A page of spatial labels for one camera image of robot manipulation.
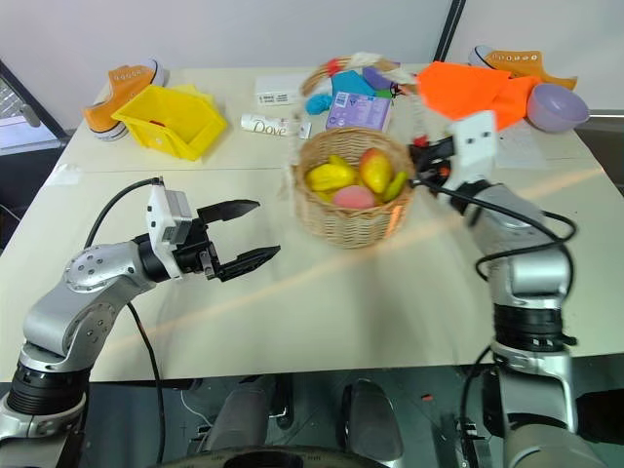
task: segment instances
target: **purple box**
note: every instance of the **purple box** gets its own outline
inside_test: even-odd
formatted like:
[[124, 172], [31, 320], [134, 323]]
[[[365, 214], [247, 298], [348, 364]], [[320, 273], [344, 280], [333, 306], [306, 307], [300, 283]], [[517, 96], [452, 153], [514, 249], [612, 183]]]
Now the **purple box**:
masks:
[[385, 132], [391, 99], [338, 92], [331, 103], [326, 129], [364, 127]]
[[384, 78], [374, 66], [365, 66], [362, 68], [362, 76], [366, 82], [376, 90], [389, 90], [392, 88], [393, 82]]

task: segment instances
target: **wire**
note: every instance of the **wire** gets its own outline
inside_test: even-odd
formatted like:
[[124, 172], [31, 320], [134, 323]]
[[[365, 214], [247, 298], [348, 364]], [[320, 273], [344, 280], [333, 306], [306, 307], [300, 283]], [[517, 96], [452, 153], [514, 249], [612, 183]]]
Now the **wire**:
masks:
[[464, 453], [464, 458], [468, 461], [470, 468], [478, 468], [477, 460], [474, 457], [474, 452], [469, 450], [468, 446], [468, 429], [466, 428], [466, 406], [468, 405], [468, 392], [470, 391], [470, 384], [472, 380], [477, 376], [479, 372], [479, 364], [489, 352], [489, 345], [484, 349], [477, 361], [474, 362], [468, 376], [464, 380], [463, 388], [461, 389], [461, 402], [459, 404], [459, 428], [461, 432], [461, 449]]
[[7, 212], [12, 217], [14, 217], [17, 222], [21, 222], [21, 218], [18, 215], [16, 215], [15, 213], [13, 213], [11, 210], [9, 210], [7, 207], [5, 207], [4, 205], [0, 205], [0, 208], [2, 210], [4, 210], [5, 212]]
[[546, 242], [544, 244], [540, 244], [537, 246], [531, 246], [531, 247], [525, 247], [522, 249], [512, 249], [510, 251], [504, 251], [504, 252], [500, 252], [500, 253], [493, 253], [490, 255], [485, 255], [483, 257], [481, 257], [479, 260], [477, 260], [477, 262], [475, 263], [475, 269], [477, 270], [477, 274], [484, 280], [488, 280], [488, 276], [486, 276], [483, 271], [481, 271], [480, 266], [483, 263], [486, 263], [488, 261], [492, 261], [498, 258], [504, 258], [507, 256], [513, 256], [513, 255], [520, 255], [520, 254], [531, 254], [534, 252], [540, 252], [540, 251], [545, 251], [545, 250], [549, 250], [552, 249], [554, 247], [559, 248], [562, 253], [565, 255], [565, 258], [567, 259], [567, 262], [569, 264], [569, 281], [567, 283], [567, 293], [569, 293], [572, 289], [572, 286], [574, 284], [574, 261], [572, 260], [572, 256], [569, 253], [569, 250], [566, 247], [566, 242], [569, 241], [572, 237], [574, 237], [574, 235], [577, 232], [577, 227], [576, 227], [576, 223], [574, 221], [572, 221], [571, 219], [561, 215], [561, 214], [554, 214], [554, 213], [550, 213], [550, 212], [542, 212], [544, 214], [544, 216], [546, 217], [550, 217], [552, 219], [555, 219], [557, 221], [563, 222], [565, 224], [567, 224], [567, 226], [569, 226], [570, 230], [569, 232], [564, 236], [564, 237], [559, 237], [557, 234], [555, 234], [553, 231], [551, 231], [549, 228], [547, 228], [546, 226], [544, 226], [542, 223], [524, 215], [524, 214], [520, 214], [517, 212], [514, 212], [512, 210], [509, 210], [505, 207], [501, 207], [500, 205], [495, 205], [493, 203], [487, 202], [485, 200], [480, 200], [474, 197], [470, 197], [468, 195], [464, 195], [463, 193], [457, 192], [456, 190], [449, 190], [447, 188], [444, 188], [436, 183], [432, 183], [429, 180], [426, 180], [424, 178], [422, 178], [421, 180], [415, 181], [413, 183], [414, 186], [417, 185], [424, 185], [426, 187], [431, 188], [432, 190], [435, 190], [437, 192], [441, 192], [444, 194], [449, 195], [452, 198], [456, 198], [459, 200], [462, 200], [464, 202], [470, 203], [470, 204], [474, 204], [474, 205], [478, 205], [482, 208], [488, 209], [488, 210], [492, 210], [494, 212], [498, 212], [501, 213], [503, 215], [508, 215], [514, 219], [517, 219], [519, 221], [522, 221], [532, 227], [534, 227], [535, 229], [537, 229], [538, 231], [540, 231], [541, 233], [545, 234], [549, 239], [551, 239], [552, 242]]
[[166, 439], [166, 429], [165, 429], [165, 403], [163, 401], [163, 385], [160, 379], [160, 373], [158, 372], [158, 366], [156, 365], [156, 356], [154, 355], [154, 349], [152, 348], [152, 344], [149, 342], [149, 338], [147, 337], [147, 333], [143, 328], [143, 324], [140, 321], [140, 317], [138, 316], [137, 310], [133, 306], [131, 302], [128, 302], [128, 308], [130, 312], [133, 314], [133, 318], [135, 319], [136, 327], [138, 328], [138, 332], [140, 333], [140, 337], [143, 338], [143, 343], [145, 343], [145, 347], [147, 348], [147, 352], [149, 353], [149, 362], [152, 365], [152, 371], [154, 372], [154, 381], [156, 382], [156, 393], [158, 394], [158, 417], [160, 421], [160, 440], [158, 444], [158, 456], [156, 457], [156, 463], [162, 463], [163, 454], [165, 453], [165, 439]]
[[200, 412], [196, 411], [195, 409], [191, 408], [189, 405], [186, 404], [186, 402], [184, 401], [184, 390], [180, 390], [179, 392], [179, 398], [182, 400], [182, 405], [191, 413], [195, 414], [196, 416], [201, 417], [204, 422], [206, 423], [206, 425], [208, 427], [213, 427], [213, 424], [208, 420], [207, 417], [205, 417], [203, 414], [201, 414]]
[[206, 439], [208, 439], [208, 435], [211, 433], [210, 430], [212, 429], [213, 424], [203, 414], [201, 414], [200, 412], [196, 411], [195, 409], [191, 408], [189, 405], [186, 404], [186, 402], [184, 401], [184, 390], [180, 390], [179, 398], [182, 400], [182, 404], [183, 404], [183, 406], [187, 410], [189, 410], [190, 412], [192, 412], [196, 416], [201, 417], [204, 420], [204, 422], [206, 423], [206, 425], [208, 426], [208, 430], [206, 431], [206, 434], [204, 434], [204, 437], [202, 437], [202, 440], [199, 441], [199, 445], [197, 446], [197, 449], [195, 450], [195, 453], [199, 453], [201, 451], [202, 447], [204, 446], [204, 443], [206, 442]]
[[119, 200], [121, 200], [125, 195], [127, 195], [128, 193], [132, 192], [133, 190], [139, 187], [143, 187], [145, 185], [157, 185], [160, 183], [162, 183], [162, 181], [159, 177], [153, 177], [153, 178], [147, 178], [145, 180], [140, 180], [131, 185], [128, 185], [126, 188], [121, 190], [117, 195], [111, 198], [110, 201], [106, 204], [106, 206], [102, 209], [102, 211], [99, 212], [96, 222], [94, 223], [94, 226], [91, 228], [91, 231], [89, 232], [89, 236], [87, 236], [87, 242], [85, 242], [84, 248], [86, 249], [87, 247], [90, 247], [94, 243], [94, 239], [96, 237], [96, 234], [98, 233], [99, 227], [101, 226], [101, 222], [104, 221], [104, 218], [106, 217], [106, 215], [108, 215], [108, 212], [110, 212], [110, 209], [113, 208], [113, 206]]
[[[111, 198], [110, 201], [106, 204], [106, 206], [104, 206], [102, 211], [99, 212], [96, 222], [91, 228], [91, 231], [89, 232], [89, 236], [87, 236], [87, 241], [85, 242], [84, 249], [90, 247], [93, 244], [96, 234], [98, 234], [99, 227], [104, 221], [104, 218], [106, 217], [106, 215], [108, 215], [108, 212], [110, 212], [110, 210], [119, 200], [121, 200], [125, 195], [132, 192], [133, 190], [136, 190], [145, 185], [158, 185], [162, 183], [163, 183], [162, 179], [159, 177], [147, 178], [145, 180], [140, 180], [131, 185], [128, 185], [126, 188], [119, 191], [117, 195]], [[130, 312], [133, 314], [133, 318], [135, 319], [138, 332], [140, 333], [141, 338], [143, 338], [143, 343], [145, 343], [145, 347], [147, 348], [147, 353], [149, 354], [149, 362], [152, 367], [152, 372], [154, 373], [154, 382], [156, 385], [156, 394], [158, 397], [158, 420], [159, 420], [159, 444], [158, 444], [158, 455], [156, 457], [156, 463], [160, 464], [163, 461], [163, 455], [165, 453], [165, 441], [167, 439], [167, 427], [166, 427], [166, 421], [165, 421], [165, 403], [163, 400], [162, 380], [160, 378], [160, 373], [158, 372], [158, 365], [156, 364], [156, 357], [154, 355], [154, 349], [152, 348], [152, 345], [149, 342], [149, 338], [147, 337], [147, 333], [145, 332], [145, 329], [143, 328], [143, 323], [141, 322], [140, 317], [138, 316], [137, 310], [135, 309], [135, 307], [133, 306], [131, 302], [128, 302], [128, 304], [126, 305], [128, 305]], [[89, 409], [89, 387], [87, 387], [87, 391], [85, 392], [85, 395], [87, 397], [87, 401], [85, 403], [85, 408], [83, 409], [83, 417], [80, 421], [80, 428], [83, 431], [87, 424], [87, 414], [88, 414], [88, 409]]]

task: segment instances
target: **lavender bowl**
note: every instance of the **lavender bowl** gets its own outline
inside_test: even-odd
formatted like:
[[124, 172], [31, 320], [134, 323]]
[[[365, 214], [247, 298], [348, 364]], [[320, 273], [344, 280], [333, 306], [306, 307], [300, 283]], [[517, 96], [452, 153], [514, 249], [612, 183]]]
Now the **lavender bowl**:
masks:
[[570, 130], [589, 119], [587, 104], [563, 86], [537, 85], [526, 105], [528, 120], [544, 132]]

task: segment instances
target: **toy mango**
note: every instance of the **toy mango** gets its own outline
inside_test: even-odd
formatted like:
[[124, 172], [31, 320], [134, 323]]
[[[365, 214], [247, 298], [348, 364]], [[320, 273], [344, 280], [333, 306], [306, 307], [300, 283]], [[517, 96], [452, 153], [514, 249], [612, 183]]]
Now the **toy mango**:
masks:
[[360, 160], [360, 176], [367, 187], [376, 194], [385, 191], [392, 179], [392, 163], [383, 151], [367, 149]]
[[397, 198], [401, 193], [401, 190], [403, 190], [406, 180], [408, 180], [408, 173], [405, 171], [397, 173], [392, 182], [390, 182], [390, 184], [383, 191], [381, 200], [383, 200], [384, 203], [388, 203]]
[[331, 154], [328, 158], [330, 160], [330, 164], [336, 164], [337, 166], [343, 166], [345, 168], [350, 168], [351, 165], [346, 162], [343, 158], [338, 156], [337, 154]]
[[305, 175], [305, 182], [315, 192], [335, 190], [355, 182], [357, 173], [353, 168], [336, 164], [322, 164]]
[[314, 192], [317, 196], [323, 200], [325, 203], [333, 203], [333, 195], [335, 195], [336, 190], [327, 190], [327, 191], [319, 191]]

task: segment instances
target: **orange cloth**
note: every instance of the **orange cloth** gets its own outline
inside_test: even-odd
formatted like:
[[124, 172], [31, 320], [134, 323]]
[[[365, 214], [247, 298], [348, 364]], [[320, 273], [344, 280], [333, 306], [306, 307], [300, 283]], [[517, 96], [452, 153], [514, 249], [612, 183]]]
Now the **orange cloth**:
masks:
[[527, 102], [530, 92], [541, 80], [536, 76], [523, 76], [507, 81], [491, 103], [496, 114], [496, 129], [502, 130], [515, 124], [527, 115]]
[[509, 79], [508, 71], [435, 61], [417, 75], [427, 106], [452, 120], [493, 110], [502, 130], [527, 115], [527, 101], [539, 78]]

